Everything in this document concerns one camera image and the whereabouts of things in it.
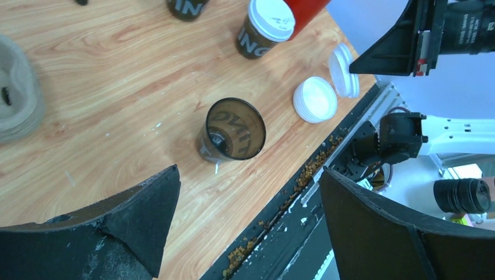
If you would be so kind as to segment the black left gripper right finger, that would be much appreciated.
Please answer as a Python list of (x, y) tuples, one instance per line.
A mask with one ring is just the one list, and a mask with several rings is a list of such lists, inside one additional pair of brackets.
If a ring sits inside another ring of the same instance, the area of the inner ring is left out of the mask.
[(426, 215), (325, 168), (320, 193), (341, 279), (493, 279), (494, 232)]

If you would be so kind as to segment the brown coffee cup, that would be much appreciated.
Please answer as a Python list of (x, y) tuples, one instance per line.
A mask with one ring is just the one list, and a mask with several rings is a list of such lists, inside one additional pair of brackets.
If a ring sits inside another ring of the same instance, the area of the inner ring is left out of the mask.
[(245, 17), (235, 43), (238, 52), (250, 60), (261, 58), (277, 44), (259, 33), (248, 17)]
[(213, 164), (249, 160), (266, 143), (262, 115), (249, 102), (236, 97), (216, 101), (209, 109), (197, 138), (200, 156)]

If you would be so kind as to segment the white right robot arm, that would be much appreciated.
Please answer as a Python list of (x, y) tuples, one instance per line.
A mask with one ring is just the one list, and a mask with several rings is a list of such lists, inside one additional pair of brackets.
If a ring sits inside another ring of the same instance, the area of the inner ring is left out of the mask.
[[(352, 74), (423, 76), (444, 54), (494, 51), (493, 1), (409, 1), (391, 29), (350, 64)], [(479, 153), (494, 142), (494, 121), (390, 113), (369, 136), (356, 136), (361, 165), (403, 162), (419, 155)]]

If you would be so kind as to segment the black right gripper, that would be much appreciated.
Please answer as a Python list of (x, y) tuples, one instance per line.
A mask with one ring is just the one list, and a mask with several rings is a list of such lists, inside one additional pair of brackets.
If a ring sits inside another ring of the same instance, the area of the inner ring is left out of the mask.
[(391, 29), (350, 64), (349, 72), (429, 75), (440, 54), (447, 6), (447, 0), (409, 1)]

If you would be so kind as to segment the white single cup lid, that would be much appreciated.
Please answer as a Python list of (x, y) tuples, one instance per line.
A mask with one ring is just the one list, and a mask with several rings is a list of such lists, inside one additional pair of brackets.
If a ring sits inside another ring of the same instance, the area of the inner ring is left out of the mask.
[(295, 29), (294, 14), (282, 0), (252, 0), (248, 17), (265, 38), (278, 43), (289, 40)]

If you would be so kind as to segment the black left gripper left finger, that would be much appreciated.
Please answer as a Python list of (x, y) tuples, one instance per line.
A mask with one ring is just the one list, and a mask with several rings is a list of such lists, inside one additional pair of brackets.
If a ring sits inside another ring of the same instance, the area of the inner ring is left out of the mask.
[(176, 165), (44, 223), (1, 228), (2, 279), (159, 276), (181, 188)]

